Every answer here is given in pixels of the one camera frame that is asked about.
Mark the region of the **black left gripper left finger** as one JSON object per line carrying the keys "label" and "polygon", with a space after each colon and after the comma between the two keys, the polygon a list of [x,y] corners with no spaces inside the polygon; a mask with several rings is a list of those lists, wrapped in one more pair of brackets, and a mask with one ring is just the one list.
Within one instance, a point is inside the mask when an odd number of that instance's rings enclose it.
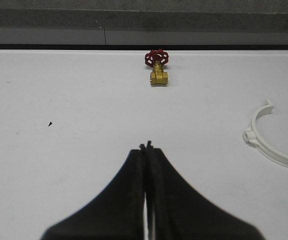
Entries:
{"label": "black left gripper left finger", "polygon": [[145,146],[129,152],[110,183],[86,206],[48,228],[44,240],[142,240]]}

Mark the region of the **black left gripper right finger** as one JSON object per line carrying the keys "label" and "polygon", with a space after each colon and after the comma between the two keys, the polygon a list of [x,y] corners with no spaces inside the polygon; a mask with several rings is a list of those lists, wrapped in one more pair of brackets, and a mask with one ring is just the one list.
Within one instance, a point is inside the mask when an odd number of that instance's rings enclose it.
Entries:
{"label": "black left gripper right finger", "polygon": [[145,148],[145,166],[149,239],[263,239],[257,228],[197,192],[150,141]]}

